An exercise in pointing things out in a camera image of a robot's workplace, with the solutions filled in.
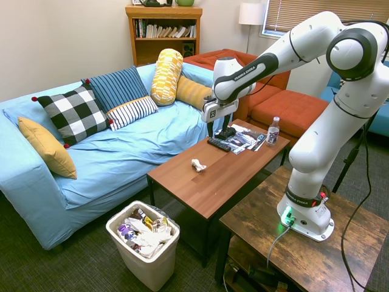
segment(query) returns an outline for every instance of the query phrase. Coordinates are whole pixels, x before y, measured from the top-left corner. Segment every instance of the window blinds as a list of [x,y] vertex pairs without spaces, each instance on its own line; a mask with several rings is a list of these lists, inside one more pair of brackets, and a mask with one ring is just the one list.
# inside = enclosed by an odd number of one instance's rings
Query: window blinds
[[387,22],[389,0],[269,0],[265,32],[284,33],[322,11],[342,21],[373,19]]

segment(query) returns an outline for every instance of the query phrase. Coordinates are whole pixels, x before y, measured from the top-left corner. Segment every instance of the white wall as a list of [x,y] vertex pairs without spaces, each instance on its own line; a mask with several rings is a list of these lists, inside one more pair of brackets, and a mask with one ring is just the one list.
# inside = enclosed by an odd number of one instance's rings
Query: white wall
[[[203,8],[201,52],[246,51],[248,26],[238,24],[241,2],[195,0]],[[0,1],[0,101],[106,74],[133,64],[125,6],[131,0]],[[275,40],[253,27],[249,52]],[[288,89],[318,96],[329,68],[314,62],[293,70]]]
[[131,66],[130,3],[0,1],[0,101]]
[[0,1],[0,100],[49,88],[58,63],[43,2]]

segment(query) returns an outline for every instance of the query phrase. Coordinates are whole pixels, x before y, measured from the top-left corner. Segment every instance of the yellow patterned bolster pillow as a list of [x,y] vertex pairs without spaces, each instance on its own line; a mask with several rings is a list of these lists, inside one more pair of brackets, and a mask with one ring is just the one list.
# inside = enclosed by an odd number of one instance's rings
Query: yellow patterned bolster pillow
[[181,76],[177,84],[176,99],[202,110],[204,98],[212,95],[212,89]]
[[150,96],[157,105],[171,105],[174,102],[181,71],[182,55],[176,50],[164,49],[159,54],[151,85]]

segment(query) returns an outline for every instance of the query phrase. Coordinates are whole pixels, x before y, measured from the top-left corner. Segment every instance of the lampshade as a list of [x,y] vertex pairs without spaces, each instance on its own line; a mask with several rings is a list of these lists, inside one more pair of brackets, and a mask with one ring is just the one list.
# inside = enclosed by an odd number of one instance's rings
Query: lampshade
[[241,3],[240,24],[260,26],[264,20],[265,5],[262,3]]

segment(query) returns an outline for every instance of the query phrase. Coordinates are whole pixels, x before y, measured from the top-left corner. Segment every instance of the blue chair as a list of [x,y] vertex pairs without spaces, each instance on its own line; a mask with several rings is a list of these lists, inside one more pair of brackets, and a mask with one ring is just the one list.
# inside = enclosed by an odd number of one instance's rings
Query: blue chair
[[[384,65],[389,67],[389,61],[385,61]],[[327,87],[320,94],[320,98],[327,102],[330,102],[334,98],[333,92],[337,93],[339,89],[340,76],[333,72],[331,74],[331,78],[329,79]],[[389,105],[381,106],[369,131],[389,137]]]

